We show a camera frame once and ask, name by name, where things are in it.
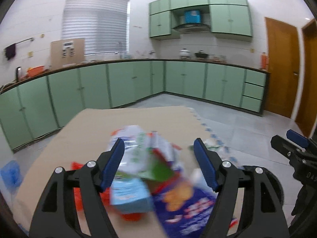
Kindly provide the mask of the red plastic bag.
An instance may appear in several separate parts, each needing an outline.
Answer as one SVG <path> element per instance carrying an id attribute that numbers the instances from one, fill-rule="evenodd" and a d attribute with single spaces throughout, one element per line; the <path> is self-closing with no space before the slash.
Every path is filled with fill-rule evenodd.
<path id="1" fill-rule="evenodd" d="M 103 205 L 106 209 L 109 209 L 110 212 L 114 212 L 118 214 L 123 220 L 125 221 L 139 221 L 142 217 L 145 216 L 145 213 L 129 213 L 129 214 L 123 214 L 119 212 L 117 209 L 115 209 L 110 204 L 110 193 L 111 188 L 107 188 L 104 192 L 100 194 L 100 197 L 102 199 Z M 82 197 L 81 197 L 81 191 L 80 188 L 76 187 L 74 188 L 74 196 L 75 196 L 75 206 L 76 211 L 83 211 L 83 204 L 82 204 Z"/>

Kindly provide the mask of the blue snack bag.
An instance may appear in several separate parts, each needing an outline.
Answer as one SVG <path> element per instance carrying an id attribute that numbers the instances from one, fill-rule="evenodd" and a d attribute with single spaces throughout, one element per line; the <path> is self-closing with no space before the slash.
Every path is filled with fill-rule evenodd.
<path id="1" fill-rule="evenodd" d="M 216 193 L 186 181 L 153 194 L 155 213 L 167 237 L 200 237 L 216 200 Z"/>

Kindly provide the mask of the blue milk carton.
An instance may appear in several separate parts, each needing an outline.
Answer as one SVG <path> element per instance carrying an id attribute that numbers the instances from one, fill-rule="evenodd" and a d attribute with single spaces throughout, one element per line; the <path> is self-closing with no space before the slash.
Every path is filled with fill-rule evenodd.
<path id="1" fill-rule="evenodd" d="M 152 195 L 142 179 L 116 175 L 110 186 L 110 205 L 121 214 L 153 211 Z"/>

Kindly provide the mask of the green white wrapper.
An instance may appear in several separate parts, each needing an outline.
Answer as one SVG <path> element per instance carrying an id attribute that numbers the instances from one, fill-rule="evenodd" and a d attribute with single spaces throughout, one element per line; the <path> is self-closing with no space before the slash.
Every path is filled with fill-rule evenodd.
<path id="1" fill-rule="evenodd" d="M 171 169 L 156 150 L 149 148 L 147 153 L 146 168 L 139 172 L 137 176 L 147 184 L 150 193 L 154 194 L 163 189 L 172 180 L 175 180 L 178 177 L 178 173 Z"/>

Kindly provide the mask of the white green plastic bag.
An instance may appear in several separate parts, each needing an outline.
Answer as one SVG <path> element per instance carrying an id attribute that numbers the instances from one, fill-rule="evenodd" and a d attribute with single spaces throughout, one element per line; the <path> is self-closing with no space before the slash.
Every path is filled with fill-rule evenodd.
<path id="1" fill-rule="evenodd" d="M 125 152 L 118 167 L 120 174 L 138 177 L 137 174 L 146 168 L 149 148 L 156 150 L 174 172 L 180 175 L 184 173 L 184 166 L 179 158 L 181 147 L 169 142 L 158 132 L 146 132 L 138 125 L 124 126 L 111 133 L 108 148 L 111 148 L 117 139 L 122 139 L 125 145 Z"/>

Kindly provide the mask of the green lower kitchen cabinets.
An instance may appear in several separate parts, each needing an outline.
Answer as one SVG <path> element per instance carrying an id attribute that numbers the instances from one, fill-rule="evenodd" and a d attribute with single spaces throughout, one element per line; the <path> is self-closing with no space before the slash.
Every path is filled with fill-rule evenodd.
<path id="1" fill-rule="evenodd" d="M 17 150 L 86 108 L 110 109 L 170 93 L 261 115 L 270 75 L 226 63 L 127 60 L 45 72 L 1 89 L 1 128 Z"/>

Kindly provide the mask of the beige tablecloth with scalloped edge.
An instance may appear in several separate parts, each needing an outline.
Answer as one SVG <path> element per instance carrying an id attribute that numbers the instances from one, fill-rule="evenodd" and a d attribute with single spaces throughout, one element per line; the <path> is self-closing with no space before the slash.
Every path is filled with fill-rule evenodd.
<path id="1" fill-rule="evenodd" d="M 146 132 L 156 131 L 181 147 L 180 161 L 185 175 L 198 169 L 189 148 L 196 138 L 207 140 L 212 132 L 194 109 L 184 106 L 85 109 L 77 114 L 32 164 L 13 202 L 13 218 L 26 230 L 40 196 L 56 167 L 69 170 L 72 162 L 87 163 L 106 151 L 111 134 L 124 126 L 138 125 Z"/>

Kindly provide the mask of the brown wooden door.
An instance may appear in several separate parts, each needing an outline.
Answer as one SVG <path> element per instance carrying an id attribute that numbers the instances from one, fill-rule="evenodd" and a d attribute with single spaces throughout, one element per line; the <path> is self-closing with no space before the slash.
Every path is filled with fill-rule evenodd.
<path id="1" fill-rule="evenodd" d="M 300 49 L 297 28 L 266 18 L 269 86 L 265 110 L 290 118 L 297 95 Z"/>
<path id="2" fill-rule="evenodd" d="M 316 20 L 303 28 L 305 74 L 296 123 L 304 136 L 310 137 L 316 125 Z"/>

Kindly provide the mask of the black wok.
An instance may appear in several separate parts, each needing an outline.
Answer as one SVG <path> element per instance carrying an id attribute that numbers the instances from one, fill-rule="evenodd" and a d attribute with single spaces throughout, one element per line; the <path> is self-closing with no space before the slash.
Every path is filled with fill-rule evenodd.
<path id="1" fill-rule="evenodd" d="M 195 57 L 198 59 L 207 59 L 209 57 L 209 55 L 207 53 L 205 53 L 204 51 L 198 51 L 197 53 L 195 53 Z"/>

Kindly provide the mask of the white cooking pot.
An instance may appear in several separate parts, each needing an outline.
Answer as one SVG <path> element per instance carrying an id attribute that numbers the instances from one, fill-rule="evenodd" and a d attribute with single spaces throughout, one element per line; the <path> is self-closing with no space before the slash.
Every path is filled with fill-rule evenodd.
<path id="1" fill-rule="evenodd" d="M 189 60 L 191 59 L 191 52 L 186 48 L 180 50 L 180 59 L 181 60 Z"/>

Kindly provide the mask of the orange plastic basin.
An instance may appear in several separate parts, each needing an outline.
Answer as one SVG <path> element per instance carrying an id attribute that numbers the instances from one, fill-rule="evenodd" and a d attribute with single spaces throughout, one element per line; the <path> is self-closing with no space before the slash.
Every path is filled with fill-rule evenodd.
<path id="1" fill-rule="evenodd" d="M 27 70 L 27 76 L 35 77 L 39 74 L 42 74 L 44 71 L 45 71 L 45 66 L 37 66 L 37 67 L 29 68 Z"/>

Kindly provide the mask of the black range hood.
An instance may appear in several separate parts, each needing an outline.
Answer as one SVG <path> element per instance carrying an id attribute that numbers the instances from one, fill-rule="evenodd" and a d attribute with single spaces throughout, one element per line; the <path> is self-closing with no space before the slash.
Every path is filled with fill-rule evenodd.
<path id="1" fill-rule="evenodd" d="M 196 32 L 210 32 L 211 27 L 202 23 L 187 23 L 174 27 L 174 30 L 181 34 L 188 34 Z"/>

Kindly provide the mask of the cardboard box on counter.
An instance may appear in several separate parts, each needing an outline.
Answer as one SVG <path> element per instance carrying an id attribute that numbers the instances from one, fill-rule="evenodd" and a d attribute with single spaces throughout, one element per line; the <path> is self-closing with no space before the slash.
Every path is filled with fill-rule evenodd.
<path id="1" fill-rule="evenodd" d="M 85 39 L 65 39 L 51 42 L 51 68 L 59 69 L 85 61 Z"/>

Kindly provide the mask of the window with white blinds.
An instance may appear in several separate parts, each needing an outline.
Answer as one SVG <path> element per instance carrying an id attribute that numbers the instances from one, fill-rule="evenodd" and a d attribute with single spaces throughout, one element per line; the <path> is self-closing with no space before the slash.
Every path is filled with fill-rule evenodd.
<path id="1" fill-rule="evenodd" d="M 84 38 L 85 54 L 115 53 L 122 42 L 128 52 L 130 0 L 66 0 L 61 36 Z"/>

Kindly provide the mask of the dark towel on rail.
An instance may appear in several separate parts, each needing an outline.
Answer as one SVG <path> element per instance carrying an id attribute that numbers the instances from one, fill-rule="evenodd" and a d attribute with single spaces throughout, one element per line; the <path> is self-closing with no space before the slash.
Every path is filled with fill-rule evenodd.
<path id="1" fill-rule="evenodd" d="M 16 56 L 16 43 L 5 48 L 5 57 L 8 61 Z"/>

